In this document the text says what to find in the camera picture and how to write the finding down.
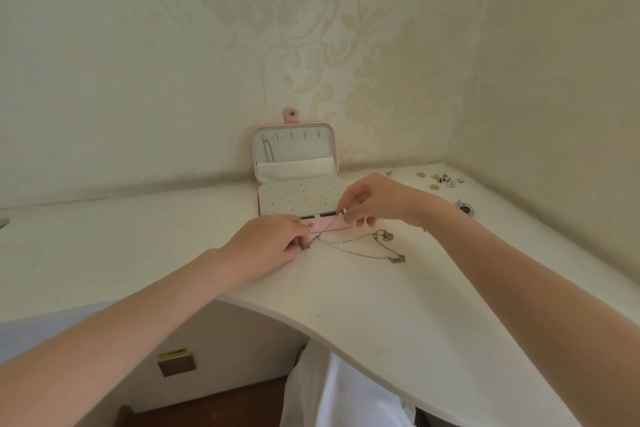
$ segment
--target pink jewelry case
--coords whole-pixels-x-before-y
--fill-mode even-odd
[[[298,111],[286,108],[284,125],[257,128],[251,137],[253,171],[260,182],[260,215],[294,214],[310,231],[348,227],[336,207],[347,188],[339,178],[335,133],[329,124],[300,124]]]

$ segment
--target white fabric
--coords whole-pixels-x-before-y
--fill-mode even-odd
[[[337,171],[335,157],[321,157],[285,162],[256,162],[255,177],[262,183],[333,176]]]
[[[289,375],[280,427],[413,427],[415,409],[311,341]]]

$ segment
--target white desk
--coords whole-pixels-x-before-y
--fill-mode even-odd
[[[406,167],[392,176],[427,190],[429,176],[446,168]],[[640,323],[635,284],[448,169],[465,182],[434,192],[468,201],[488,229]],[[342,177],[351,182],[366,174]],[[222,245],[255,215],[256,190],[244,183],[5,212],[12,221],[0,231],[0,323],[90,310],[147,286]],[[304,331],[390,390],[461,426],[577,426],[438,243],[403,223],[380,227],[396,234],[391,245],[406,255],[405,264],[315,243],[294,263],[221,299]],[[360,246],[384,252],[373,242]]]

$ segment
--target silver necklace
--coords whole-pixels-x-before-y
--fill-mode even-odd
[[[333,224],[335,223],[336,220],[338,220],[340,218],[340,215],[338,215],[335,220],[332,220],[328,225],[326,225],[326,227],[324,227],[324,230],[322,230],[320,233],[318,233],[307,245],[306,248],[310,247],[311,244],[315,241],[318,240],[320,243],[324,243],[327,246],[330,246],[332,248],[335,248],[336,250],[340,250],[341,252],[346,252],[346,253],[351,253],[352,255],[358,255],[359,257],[365,257],[366,259],[379,259],[379,260],[388,260],[389,262],[391,262],[392,264],[404,264],[404,262],[406,262],[406,257],[404,255],[401,255],[400,253],[397,253],[395,250],[391,250],[387,245],[383,244],[380,239],[382,239],[382,241],[385,242],[390,242],[391,240],[394,239],[394,234],[393,233],[389,233],[387,230],[377,230],[374,233],[367,233],[366,235],[361,235],[359,237],[355,237],[351,240],[343,240],[343,241],[328,241],[328,240],[323,240],[321,239],[321,235]],[[394,253],[396,256],[395,257],[374,257],[373,255],[364,255],[364,253],[357,253],[357,252],[352,252],[351,250],[345,250],[344,248],[341,248],[337,245],[340,245],[342,243],[351,243],[353,241],[356,240],[360,240],[361,238],[366,238],[366,237],[372,237],[376,243],[378,243],[378,245],[380,245],[381,247],[385,248],[386,250],[388,250],[391,253]]]

